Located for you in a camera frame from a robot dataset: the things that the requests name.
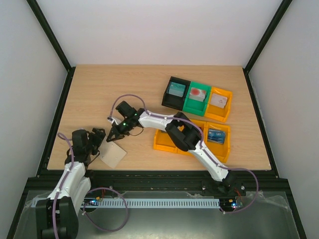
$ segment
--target wooden table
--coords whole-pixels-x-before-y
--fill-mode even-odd
[[[101,127],[107,131],[107,121],[114,100],[123,94],[136,94],[144,99],[150,111],[175,114],[177,110],[161,106],[163,93],[170,76],[204,83],[233,92],[231,112],[226,122],[231,126],[231,152],[226,165],[254,170],[270,170],[264,142],[255,111],[240,66],[133,66],[133,65],[78,65],[72,80],[62,115],[59,132],[71,137],[79,128],[92,130]],[[136,109],[143,105],[138,99],[127,97]],[[186,115],[190,119],[213,121]],[[121,119],[118,112],[114,116]],[[132,134],[140,131],[134,129]],[[116,141],[127,155],[116,170],[204,170],[192,156],[184,156],[153,149],[155,129],[145,128],[139,136],[128,136]],[[63,169],[68,146],[56,138],[48,169]],[[89,167],[110,170],[100,159]]]

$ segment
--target blue box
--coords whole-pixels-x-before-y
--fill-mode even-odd
[[[224,144],[226,133],[221,130],[209,129],[207,135],[207,141]]]

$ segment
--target green storage bin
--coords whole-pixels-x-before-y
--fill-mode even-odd
[[[205,100],[203,102],[189,98],[191,88],[193,87],[206,91]],[[183,111],[189,112],[198,116],[204,116],[206,108],[207,108],[207,103],[209,100],[210,91],[211,91],[211,86],[200,84],[197,82],[191,82],[186,95]]]

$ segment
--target yellow storage bin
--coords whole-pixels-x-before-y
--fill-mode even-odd
[[[169,137],[168,133],[159,129],[157,129],[155,133],[154,149],[177,153],[177,147]]]
[[[229,156],[229,152],[230,152],[230,127],[224,124],[205,122],[205,121],[194,120],[194,119],[191,119],[191,121],[194,122],[201,129],[203,129],[204,142],[209,148],[209,150],[212,151],[212,153],[218,158],[220,162],[226,163]],[[225,132],[226,136],[225,136],[225,141],[223,144],[207,141],[208,130],[210,128]],[[162,150],[166,152],[178,153],[182,155],[193,156],[189,152],[184,152],[178,149],[173,143],[173,141],[171,140],[171,138],[169,137],[169,135],[166,132],[161,131],[159,129],[157,129],[155,133],[154,149]]]
[[[210,142],[207,140],[207,137],[204,141],[209,150],[212,151],[212,153],[218,158],[218,160],[222,163],[226,163],[230,153],[230,127],[224,124],[206,122],[207,133],[210,128],[221,130],[226,133],[225,141],[223,144]]]
[[[223,109],[210,104],[211,97],[214,93],[227,97],[227,103]],[[233,93],[231,91],[226,91],[220,88],[212,87],[204,117],[218,120],[221,122],[226,122],[230,113],[232,98],[233,98]]]

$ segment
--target white paper square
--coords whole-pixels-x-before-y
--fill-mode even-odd
[[[126,152],[121,149],[116,143],[114,143],[113,141],[106,142],[105,139],[99,147],[99,150],[99,158],[112,169],[115,169],[118,163],[126,155]]]
[[[226,96],[221,96],[221,95],[213,93],[211,100],[210,100],[210,104],[223,109],[227,103],[227,100],[228,99]]]

